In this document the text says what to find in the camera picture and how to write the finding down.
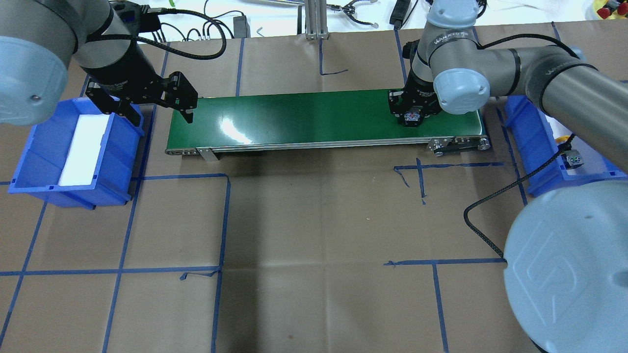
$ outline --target black cable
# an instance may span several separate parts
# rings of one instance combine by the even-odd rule
[[[192,28],[191,30],[188,31],[187,40],[190,40],[190,34],[192,33],[192,31],[196,31],[196,33],[198,34],[199,38],[202,37],[202,35],[200,34],[200,32],[196,28]]]
[[[194,60],[211,60],[211,59],[216,59],[217,57],[221,56],[225,52],[225,49],[227,48],[226,45],[223,45],[222,48],[218,52],[216,52],[214,54],[197,55],[197,54],[187,53],[187,52],[183,52],[181,50],[177,50],[177,49],[171,48],[171,47],[163,45],[161,43],[157,43],[154,40],[150,40],[150,39],[147,39],[147,38],[144,38],[144,37],[132,36],[132,35],[102,35],[102,36],[95,37],[95,38],[91,39],[90,41],[103,41],[103,40],[134,40],[134,41],[140,41],[142,43],[146,43],[146,44],[150,44],[152,46],[156,46],[157,48],[165,50],[165,51],[170,52],[172,54],[179,55],[181,57],[188,58],[188,59],[194,59]]]
[[[469,207],[467,207],[465,209],[465,212],[463,213],[463,217],[465,219],[465,223],[467,224],[467,226],[469,228],[471,228],[472,231],[474,231],[480,238],[482,238],[482,240],[488,244],[490,246],[491,249],[493,249],[493,251],[495,251],[497,253],[497,255],[499,255],[500,258],[504,258],[504,252],[499,249],[499,247],[497,245],[495,245],[494,242],[492,242],[487,236],[484,235],[484,233],[482,233],[482,231],[480,231],[480,229],[478,229],[477,227],[475,227],[473,225],[473,223],[471,223],[471,221],[469,220],[469,211],[471,211],[472,209],[478,207],[479,205],[483,204],[484,202],[495,198],[501,194],[503,194],[504,192],[516,187],[517,185],[522,184],[523,182],[525,182],[526,180],[532,178],[533,176],[537,175],[541,170],[545,169],[547,166],[549,166],[550,164],[552,164],[552,162],[554,162],[560,155],[562,155],[563,153],[565,153],[565,151],[569,150],[571,148],[571,142],[573,141],[573,139],[576,137],[575,134],[571,134],[571,136],[569,136],[569,138],[567,139],[567,141],[565,141],[564,143],[561,143],[560,145],[558,145],[558,152],[556,152],[550,159],[548,159],[545,163],[543,163],[540,167],[538,167],[537,169],[535,169],[532,173],[523,176],[519,179],[517,179],[517,181],[515,181],[514,183],[490,194],[489,196],[486,196],[485,198],[483,198],[482,200],[476,201],[475,203],[473,203],[472,205],[470,205]]]
[[[218,28],[218,32],[220,33],[220,39],[222,40],[222,46],[214,54],[197,55],[197,54],[192,54],[192,53],[186,53],[186,52],[183,52],[181,50],[174,49],[174,48],[170,48],[169,46],[163,45],[161,43],[157,43],[154,40],[150,40],[150,39],[139,37],[139,36],[132,36],[132,35],[100,35],[100,36],[97,36],[95,38],[90,39],[89,41],[102,41],[102,40],[133,40],[133,41],[140,41],[142,43],[147,43],[147,44],[156,46],[157,48],[165,50],[165,51],[170,52],[172,54],[179,55],[179,56],[182,56],[182,57],[185,57],[185,58],[194,59],[194,60],[211,60],[211,59],[215,59],[215,58],[221,56],[222,54],[224,54],[225,50],[227,49],[227,37],[225,36],[225,32],[222,30],[222,28],[218,24],[219,21],[217,21],[216,19],[213,19],[213,18],[207,16],[206,14],[198,13],[196,11],[184,10],[184,9],[163,9],[162,11],[160,11],[159,14],[191,14],[193,16],[197,16],[197,17],[206,19],[208,22],[216,25],[216,27]]]
[[[177,27],[175,27],[175,26],[173,26],[172,24],[169,24],[169,23],[165,23],[165,22],[162,22],[162,23],[161,23],[161,25],[162,25],[162,26],[163,26],[164,24],[165,24],[166,26],[169,26],[169,27],[174,28],[177,32],[179,32],[179,34],[181,35],[181,37],[183,37],[183,40],[187,40],[187,39],[185,38],[185,35],[183,34],[183,32],[181,32],[181,30],[179,30]]]
[[[488,2],[487,0],[477,0],[477,4],[482,7],[482,10],[480,10],[480,13],[477,14],[477,17],[476,17],[476,18],[480,18],[486,12],[486,7],[488,6]]]
[[[235,38],[235,37],[234,37],[233,32],[231,32],[231,30],[229,29],[229,27],[228,27],[228,26],[227,26],[227,25],[226,25],[223,21],[221,21],[221,20],[217,19],[217,20],[216,20],[216,23],[218,23],[218,25],[217,25],[216,27],[218,27],[218,26],[223,26],[223,27],[227,30],[227,32],[229,32],[229,35],[231,36],[231,38],[232,38],[232,39],[233,39],[233,38]],[[213,23],[210,23],[210,24],[209,24],[209,26],[207,26],[207,36],[209,36],[209,28],[210,28],[212,25],[213,25]]]
[[[410,19],[410,16],[412,15],[412,12],[414,11],[414,8],[416,7],[416,5],[419,3],[419,0],[416,0],[414,2],[414,5],[412,6],[412,8],[410,9],[410,12],[408,13],[408,15],[406,16],[406,19],[403,21],[403,23],[401,24],[401,27],[399,27],[399,29],[403,28],[403,26],[406,25],[406,23],[408,22],[408,20]]]
[[[520,35],[514,35],[514,36],[505,37],[505,38],[502,38],[500,40],[493,41],[493,42],[491,42],[489,44],[479,45],[478,48],[486,49],[486,48],[488,48],[490,46],[498,45],[498,44],[505,43],[507,41],[515,40],[515,39],[518,39],[518,38],[536,38],[536,39],[542,39],[542,40],[550,41],[550,42],[554,43],[556,46],[558,46],[559,48],[561,48],[564,51],[566,51],[572,57],[578,58],[578,55],[576,53],[574,53],[573,50],[571,50],[570,47],[566,46],[562,41],[557,40],[556,38],[553,38],[553,37],[550,37],[550,36],[538,35],[536,33],[522,33]]]
[[[245,15],[242,11],[240,11],[240,10],[231,10],[231,11],[227,11],[227,12],[225,12],[225,13],[221,13],[221,14],[220,14],[220,15],[218,15],[218,16],[212,16],[212,17],[213,17],[213,18],[219,18],[219,17],[223,17],[223,16],[225,16],[226,14],[230,14],[230,13],[240,13],[240,15],[241,15],[241,16],[246,16],[246,15]]]

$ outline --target white block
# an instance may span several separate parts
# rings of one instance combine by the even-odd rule
[[[107,129],[109,115],[81,114],[59,178],[60,186],[90,185],[100,154],[100,142]]]

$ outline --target power adapter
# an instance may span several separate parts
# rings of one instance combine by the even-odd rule
[[[251,27],[246,20],[246,16],[234,17],[234,38],[250,38]]]
[[[408,8],[410,7],[410,0],[397,0],[394,8],[392,9],[390,24],[394,25],[395,30],[401,29],[403,20],[406,19]]]

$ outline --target conveyor belt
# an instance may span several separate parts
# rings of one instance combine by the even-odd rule
[[[478,112],[440,113],[404,128],[388,109],[387,90],[255,95],[198,100],[194,123],[175,111],[166,153],[429,143],[486,137]]]

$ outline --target light blue joint cover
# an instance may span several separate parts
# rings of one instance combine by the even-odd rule
[[[0,36],[0,124],[47,120],[68,82],[65,64],[30,41]]]
[[[435,0],[428,22],[441,28],[469,28],[475,25],[479,13],[476,0]]]
[[[477,71],[468,68],[450,68],[434,78],[438,103],[450,114],[476,111],[490,97],[490,83]]]
[[[569,46],[569,49],[573,50],[574,53],[576,53],[576,55],[578,55],[578,58],[584,62],[587,61],[587,57],[585,56],[585,53],[582,51],[582,49],[580,49],[579,46]]]
[[[628,182],[561,188],[514,221],[504,284],[515,317],[549,353],[628,347]]]

